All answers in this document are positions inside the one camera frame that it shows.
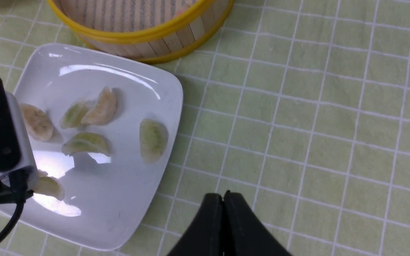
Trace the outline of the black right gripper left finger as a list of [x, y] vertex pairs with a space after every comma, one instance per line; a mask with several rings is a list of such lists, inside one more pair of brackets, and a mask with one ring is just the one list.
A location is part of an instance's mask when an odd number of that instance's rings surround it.
[[223, 199], [218, 193], [207, 193], [194, 219], [169, 256], [221, 256]]

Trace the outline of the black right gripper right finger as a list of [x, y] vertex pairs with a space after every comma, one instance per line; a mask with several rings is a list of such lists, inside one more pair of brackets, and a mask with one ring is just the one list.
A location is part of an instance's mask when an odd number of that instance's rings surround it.
[[224, 195], [224, 256], [291, 256], [257, 218], [241, 193]]

